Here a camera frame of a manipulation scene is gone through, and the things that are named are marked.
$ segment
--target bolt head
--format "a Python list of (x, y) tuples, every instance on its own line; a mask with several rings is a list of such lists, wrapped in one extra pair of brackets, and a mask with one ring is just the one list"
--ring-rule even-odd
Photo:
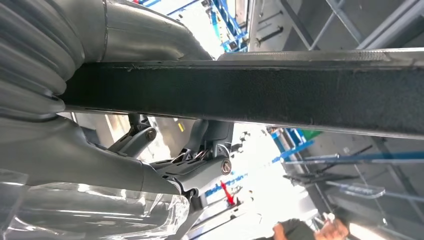
[(224, 159), (221, 163), (221, 172), (223, 175), (228, 175), (231, 173), (231, 162), (228, 158)]
[(146, 132), (146, 138), (149, 141), (155, 140), (156, 135), (157, 135), (157, 132), (154, 128), (151, 128), (151, 129), (147, 130), (147, 132)]

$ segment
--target person's hand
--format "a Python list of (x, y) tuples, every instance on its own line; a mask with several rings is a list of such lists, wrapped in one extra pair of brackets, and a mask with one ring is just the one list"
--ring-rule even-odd
[(287, 240), (286, 235), (284, 235), (283, 225), (278, 223), (275, 225), (272, 230), (274, 230), (274, 240)]
[(315, 240), (344, 240), (349, 234), (348, 228), (339, 220), (327, 221), (321, 230), (315, 232)]

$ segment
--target person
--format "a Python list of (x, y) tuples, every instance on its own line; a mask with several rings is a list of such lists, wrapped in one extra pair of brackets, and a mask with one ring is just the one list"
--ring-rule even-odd
[(313, 231), (299, 219), (290, 219), (277, 223), (271, 237), (261, 237), (255, 240), (345, 240), (349, 235), (348, 228), (339, 219), (327, 220), (319, 231)]

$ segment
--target red arrow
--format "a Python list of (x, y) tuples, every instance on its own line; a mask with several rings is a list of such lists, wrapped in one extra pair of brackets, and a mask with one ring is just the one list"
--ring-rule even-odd
[(230, 206), (235, 205), (236, 203), (234, 202), (234, 198), (233, 196), (231, 196), (231, 194), (227, 191), (227, 185), (221, 181), (221, 188), (224, 189), (225, 195), (226, 195), (226, 199), (229, 203)]

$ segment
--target plastic film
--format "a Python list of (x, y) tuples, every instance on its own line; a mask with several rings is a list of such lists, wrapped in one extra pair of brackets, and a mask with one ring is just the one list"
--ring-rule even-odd
[(58, 182), (24, 193), (7, 240), (140, 240), (176, 233), (189, 213), (184, 196)]

